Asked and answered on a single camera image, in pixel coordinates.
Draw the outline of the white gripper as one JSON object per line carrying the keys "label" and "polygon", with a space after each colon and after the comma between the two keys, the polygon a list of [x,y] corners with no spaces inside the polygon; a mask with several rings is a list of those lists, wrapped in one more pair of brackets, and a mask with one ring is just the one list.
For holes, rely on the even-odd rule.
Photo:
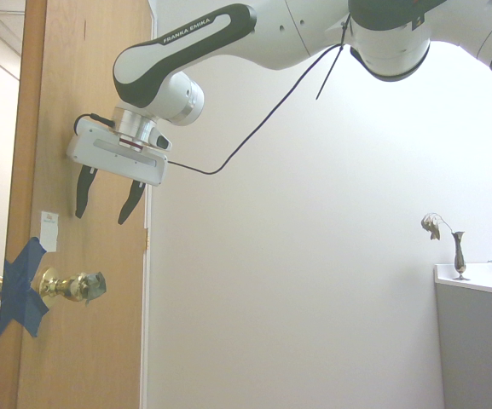
{"label": "white gripper", "polygon": [[83,164],[76,189],[77,218],[81,218],[86,210],[90,186],[95,180],[97,169],[134,180],[119,212],[119,225],[123,225],[137,207],[146,184],[158,186],[162,183],[167,168],[167,157],[163,153],[122,139],[107,126],[87,118],[78,121],[76,134],[67,148],[67,156]]}

